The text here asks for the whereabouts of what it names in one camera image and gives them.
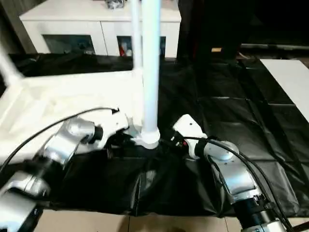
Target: white frame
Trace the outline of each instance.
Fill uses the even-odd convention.
[[[132,36],[131,22],[101,22],[107,54],[109,56],[119,56],[119,47],[117,36]],[[160,36],[166,37],[165,57],[175,58],[178,49],[180,23],[178,22],[161,22]]]
[[[107,55],[100,22],[90,21],[23,21],[38,53],[50,53],[43,34],[90,35],[96,55]]]

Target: white cabinet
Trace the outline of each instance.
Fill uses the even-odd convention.
[[[161,2],[160,53],[173,58],[181,17],[176,0]],[[126,56],[132,53],[130,8],[130,0],[115,10],[107,9],[104,1],[47,0],[20,19],[38,53]]]

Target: black cable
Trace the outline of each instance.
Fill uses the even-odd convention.
[[[73,117],[76,117],[78,115],[82,115],[82,114],[85,114],[85,113],[88,113],[88,112],[92,112],[92,111],[96,111],[96,110],[115,110],[115,109],[112,109],[112,108],[108,108],[108,107],[97,107],[97,108],[92,108],[92,109],[89,109],[89,110],[84,110],[84,111],[81,111],[79,113],[76,113],[74,115],[71,115],[71,116],[68,116],[68,117],[65,117],[61,120],[58,120],[57,122],[54,122],[52,124],[50,124],[49,126],[43,128],[42,130],[36,132],[35,134],[33,134],[31,137],[27,138],[24,142],[22,142],[9,156],[8,158],[5,160],[5,162],[2,164],[1,168],[0,168],[0,175],[2,175],[3,173],[3,170],[8,166],[8,164],[10,163],[10,161],[13,159],[13,157],[17,154],[17,152],[24,146],[26,145],[27,143],[29,143],[32,139],[34,139],[35,137],[37,137],[38,135],[42,134],[44,131],[52,128],[53,126],[61,123],[61,122],[64,122],[70,118],[73,118]]]
[[[207,140],[206,138],[197,138],[197,137],[183,137],[183,139],[194,139],[194,140]],[[265,197],[268,199],[269,202],[271,202],[266,190],[264,189],[261,181],[259,180],[257,174],[255,173],[255,171],[253,170],[253,168],[248,164],[248,162],[250,162],[254,167],[257,168],[257,170],[262,174],[263,178],[265,179],[268,187],[269,187],[269,190],[271,192],[271,194],[273,195],[273,198],[276,202],[276,205],[277,205],[277,208],[279,209],[280,211],[280,214],[281,214],[281,222],[283,225],[285,225],[285,227],[289,230],[289,231],[294,231],[293,230],[293,227],[290,223],[290,221],[288,220],[288,218],[286,217],[286,215],[284,214],[283,210],[282,210],[282,207],[275,195],[275,191],[270,183],[270,181],[268,180],[266,174],[264,173],[264,171],[255,163],[253,162],[250,158],[248,158],[246,155],[244,155],[242,152],[239,152],[239,154],[235,151],[233,151],[232,149],[230,149],[229,147],[217,142],[217,141],[214,141],[214,140],[207,140],[208,143],[210,144],[213,144],[213,145],[216,145],[216,146],[219,146],[231,153],[233,153],[233,155],[235,155],[237,158],[239,158],[245,165],[246,167],[249,169],[249,171],[251,172],[251,174],[253,175],[257,185],[260,187],[262,193],[265,195]]]

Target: pole base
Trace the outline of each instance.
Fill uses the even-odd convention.
[[[132,138],[132,141],[136,145],[145,147],[146,149],[155,149],[159,145],[160,131],[157,128],[156,131],[147,132],[141,130],[141,133]]]

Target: white table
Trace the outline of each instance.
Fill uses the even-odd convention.
[[[289,98],[309,122],[309,69],[299,60],[262,59]]]

